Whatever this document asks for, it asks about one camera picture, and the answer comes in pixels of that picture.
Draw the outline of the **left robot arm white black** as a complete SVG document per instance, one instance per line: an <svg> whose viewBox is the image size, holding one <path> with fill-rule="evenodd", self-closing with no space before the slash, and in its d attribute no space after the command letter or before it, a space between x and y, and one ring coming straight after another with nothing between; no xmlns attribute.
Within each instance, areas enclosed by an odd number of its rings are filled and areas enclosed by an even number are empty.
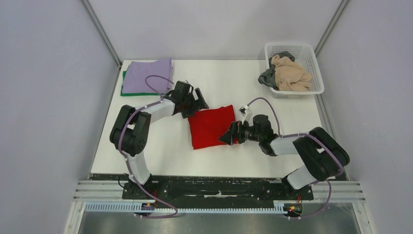
<svg viewBox="0 0 413 234"><path fill-rule="evenodd" d="M123 156L129 178L136 183L134 192L140 198L148 198L153 192L153 185L147 182L150 172L144 156L150 125L178 113L182 118L192 117L208 108L201 90L182 81L178 81L173 90L162 94L154 103L139 108L130 105L120 108L110 133L110 142Z"/></svg>

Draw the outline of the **red t shirt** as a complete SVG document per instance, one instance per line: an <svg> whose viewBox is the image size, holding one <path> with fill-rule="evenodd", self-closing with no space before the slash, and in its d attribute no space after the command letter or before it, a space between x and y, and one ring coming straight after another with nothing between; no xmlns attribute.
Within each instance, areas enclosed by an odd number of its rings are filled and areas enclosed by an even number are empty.
<svg viewBox="0 0 413 234"><path fill-rule="evenodd" d="M228 131L234 121L233 105L196 112L188 118L193 149L224 145L219 138Z"/></svg>

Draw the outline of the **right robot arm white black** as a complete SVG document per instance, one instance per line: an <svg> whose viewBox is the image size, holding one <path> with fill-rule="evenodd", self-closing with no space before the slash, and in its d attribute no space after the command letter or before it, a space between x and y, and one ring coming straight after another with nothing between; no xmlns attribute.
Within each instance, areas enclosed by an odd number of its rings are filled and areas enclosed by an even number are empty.
<svg viewBox="0 0 413 234"><path fill-rule="evenodd" d="M300 156L304 165L282 179L281 192L288 199L294 199L307 185L341 175L350 163L347 152L321 127L308 133L280 136L274 133L268 116L256 115L252 125L247 121L232 122L219 137L227 145L247 140L257 142L268 156Z"/></svg>

